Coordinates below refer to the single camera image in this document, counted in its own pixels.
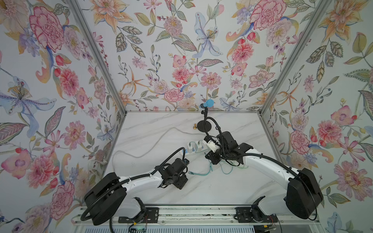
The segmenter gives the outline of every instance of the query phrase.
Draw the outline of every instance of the white cable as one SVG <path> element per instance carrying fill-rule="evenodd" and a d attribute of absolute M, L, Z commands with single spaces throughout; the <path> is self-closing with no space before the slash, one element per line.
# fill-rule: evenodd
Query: white cable
<path fill-rule="evenodd" d="M 116 152 L 113 154 L 113 158 L 112 158 L 113 172 L 115 172 L 115 168 L 114 168 L 114 158 L 115 158 L 115 155 L 116 155 L 116 154 L 118 154 L 119 152 L 121 152 L 121 153 L 123 153 L 123 154 L 129 155 L 129 156 L 134 157 L 134 158 L 141 158 L 141 157 L 147 155 L 151 150 L 153 150 L 153 148 L 157 145 L 157 143 L 158 143 L 158 142 L 163 138 L 163 136 L 164 136 L 167 132 L 169 132 L 171 129 L 176 129 L 177 131 L 179 131 L 179 132 L 181 132 L 181 133 L 186 133 L 186 134 L 190 134 L 190 135 L 203 135 L 203 136 L 206 136 L 206 134 L 204 134 L 204 133 L 187 133 L 187 132 L 184 132 L 184 131 L 182 131 L 182 130 L 176 128 L 176 127 L 171 127 L 171 128 L 169 128 L 168 130 L 166 130 L 166 132 L 164 132 L 164 133 L 162 134 L 162 136 L 158 139 L 157 142 L 155 142 L 155 144 L 153 145 L 152 148 L 150 148 L 150 150 L 148 150 L 145 154 L 143 154 L 143 155 L 141 155 L 141 156 L 134 156 L 134 155 L 131 155 L 131 154 L 129 154 L 129 153 L 127 153 L 127 152 L 124 152 L 124 151 L 122 151 L 122 150 L 118 150 L 118 151 L 116 151 Z"/>

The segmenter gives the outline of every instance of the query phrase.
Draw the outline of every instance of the black bracket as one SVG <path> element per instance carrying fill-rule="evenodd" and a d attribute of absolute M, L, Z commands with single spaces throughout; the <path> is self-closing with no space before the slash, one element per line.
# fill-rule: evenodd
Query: black bracket
<path fill-rule="evenodd" d="M 146 219 L 142 223 L 158 223 L 159 208 L 146 208 Z M 131 218 L 119 217 L 118 223 L 133 223 Z"/>

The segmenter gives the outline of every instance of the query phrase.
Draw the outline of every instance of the marble table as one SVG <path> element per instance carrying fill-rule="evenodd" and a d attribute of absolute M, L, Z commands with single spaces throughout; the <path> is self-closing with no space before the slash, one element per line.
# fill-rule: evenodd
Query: marble table
<path fill-rule="evenodd" d="M 256 113 L 209 113 L 222 128 L 229 131 L 238 144 L 245 142 L 266 156 L 274 158 L 273 151 L 263 131 Z M 123 150 L 135 156 L 148 151 L 159 137 L 169 128 L 176 127 L 184 132 L 201 133 L 194 130 L 193 125 L 203 119 L 198 113 L 132 113 L 129 112 L 124 121 L 118 141 L 113 150 Z M 209 132 L 211 136 L 218 135 L 214 123 Z M 170 130 L 142 158 L 133 158 L 123 153 L 111 157 L 106 174 L 115 172 L 118 176 L 131 176 L 153 169 L 180 147 L 186 147 L 191 141 L 202 140 L 204 135 L 188 135 Z M 187 155 L 190 161 L 189 171 L 206 174 L 209 170 L 209 160 L 204 153 Z M 225 173 L 231 166 L 221 162 Z M 186 174 L 189 179 L 182 190 L 170 185 L 167 188 L 148 189 L 136 194 L 146 204 L 251 204 L 258 197 L 285 193 L 279 184 L 253 168 L 239 169 L 226 175 L 220 165 L 213 165 L 213 172 L 206 176 Z"/>

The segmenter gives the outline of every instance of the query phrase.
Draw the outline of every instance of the black round base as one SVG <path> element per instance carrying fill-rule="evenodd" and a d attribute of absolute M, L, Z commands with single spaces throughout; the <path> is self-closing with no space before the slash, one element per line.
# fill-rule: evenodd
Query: black round base
<path fill-rule="evenodd" d="M 211 130 L 211 123 L 206 121 L 205 128 L 206 128 L 207 132 L 210 131 Z M 201 132 L 205 132 L 205 130 L 203 129 L 203 120 L 197 123 L 197 129 Z"/>

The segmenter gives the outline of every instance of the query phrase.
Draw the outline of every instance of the floral wallpaper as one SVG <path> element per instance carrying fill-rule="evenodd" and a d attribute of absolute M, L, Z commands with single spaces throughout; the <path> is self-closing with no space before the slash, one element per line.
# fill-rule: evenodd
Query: floral wallpaper
<path fill-rule="evenodd" d="M 264 114 L 283 160 L 315 174 L 328 233 L 373 231 L 372 10 L 332 1 Z"/>
<path fill-rule="evenodd" d="M 316 0 L 79 1 L 129 111 L 259 110 Z"/>
<path fill-rule="evenodd" d="M 0 84 L 0 232 L 68 232 L 123 114 L 63 0 L 0 0 Z"/>

